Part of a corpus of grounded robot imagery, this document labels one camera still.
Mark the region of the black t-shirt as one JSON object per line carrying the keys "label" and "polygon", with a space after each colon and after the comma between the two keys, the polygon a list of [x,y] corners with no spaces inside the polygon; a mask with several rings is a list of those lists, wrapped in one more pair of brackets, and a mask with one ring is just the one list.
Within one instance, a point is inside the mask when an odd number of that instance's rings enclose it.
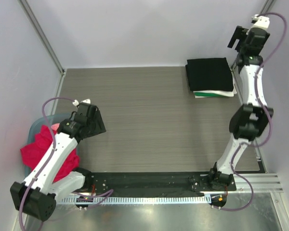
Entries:
{"label": "black t-shirt", "polygon": [[231,92],[234,89],[232,73],[225,57],[188,59],[185,70],[191,91]]}

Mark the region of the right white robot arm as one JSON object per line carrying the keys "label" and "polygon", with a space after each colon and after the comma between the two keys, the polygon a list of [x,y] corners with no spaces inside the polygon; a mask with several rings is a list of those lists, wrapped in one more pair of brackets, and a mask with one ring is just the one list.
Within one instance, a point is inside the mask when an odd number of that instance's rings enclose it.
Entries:
{"label": "right white robot arm", "polygon": [[234,170],[246,148],[262,135],[274,114],[267,106],[262,86],[260,55],[270,34],[266,26],[237,26],[228,44],[238,52],[236,68],[242,82],[242,105],[229,124],[230,140],[222,157],[210,169],[206,183],[213,191],[234,189]]}

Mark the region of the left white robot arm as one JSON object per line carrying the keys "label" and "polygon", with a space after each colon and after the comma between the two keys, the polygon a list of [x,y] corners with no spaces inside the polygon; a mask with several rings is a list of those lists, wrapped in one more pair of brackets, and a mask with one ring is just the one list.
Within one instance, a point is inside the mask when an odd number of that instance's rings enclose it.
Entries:
{"label": "left white robot arm", "polygon": [[99,108],[80,103],[77,111],[59,124],[52,144],[37,166],[23,182],[14,182],[10,187],[19,215],[25,213],[46,221],[54,212],[57,202],[66,195],[77,190],[88,192],[93,186],[89,170],[73,167],[61,180],[55,182],[54,178],[80,141],[105,131]]}

